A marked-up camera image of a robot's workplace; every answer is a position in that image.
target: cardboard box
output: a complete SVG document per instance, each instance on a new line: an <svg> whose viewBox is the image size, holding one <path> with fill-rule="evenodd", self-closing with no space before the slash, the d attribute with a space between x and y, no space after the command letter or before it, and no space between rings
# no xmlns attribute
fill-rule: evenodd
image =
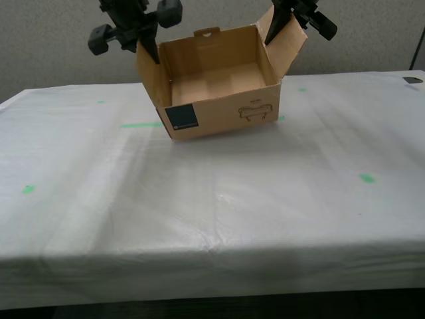
<svg viewBox="0 0 425 319"><path fill-rule="evenodd" d="M278 119L282 78L307 36L292 17L265 46L272 17L273 8L255 25L161 43L161 64L138 44L137 70L173 140Z"/></svg>

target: white tablecloth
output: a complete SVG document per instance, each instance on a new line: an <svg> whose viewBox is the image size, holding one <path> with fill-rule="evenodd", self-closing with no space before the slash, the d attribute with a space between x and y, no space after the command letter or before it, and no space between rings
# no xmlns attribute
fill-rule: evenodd
<svg viewBox="0 0 425 319"><path fill-rule="evenodd" d="M425 72L287 76L172 142L142 84L0 106L0 308L425 287Z"/></svg>

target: table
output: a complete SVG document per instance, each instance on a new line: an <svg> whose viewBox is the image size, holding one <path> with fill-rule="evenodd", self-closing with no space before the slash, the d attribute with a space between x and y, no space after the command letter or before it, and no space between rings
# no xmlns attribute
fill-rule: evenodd
<svg viewBox="0 0 425 319"><path fill-rule="evenodd" d="M172 142L142 84L0 106L0 308L425 287L425 72L287 76Z"/></svg>

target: black label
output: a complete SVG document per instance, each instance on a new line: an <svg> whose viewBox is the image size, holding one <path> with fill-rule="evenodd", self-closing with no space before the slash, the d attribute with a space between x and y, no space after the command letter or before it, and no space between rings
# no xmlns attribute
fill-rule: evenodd
<svg viewBox="0 0 425 319"><path fill-rule="evenodd" d="M175 131L199 126L193 104L166 108L165 111Z"/></svg>

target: box flap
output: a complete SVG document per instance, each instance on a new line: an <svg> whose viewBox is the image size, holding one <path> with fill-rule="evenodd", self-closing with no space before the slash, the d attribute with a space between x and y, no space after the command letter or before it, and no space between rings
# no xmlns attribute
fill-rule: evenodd
<svg viewBox="0 0 425 319"><path fill-rule="evenodd" d="M163 61L156 64L146 49L137 43L136 67L153 105L156 108L171 105L171 85Z"/></svg>
<svg viewBox="0 0 425 319"><path fill-rule="evenodd" d="M263 44L272 23L273 13L274 7L271 7L256 24ZM270 63L280 78L287 73L306 39L307 35L292 15L291 21L266 46Z"/></svg>

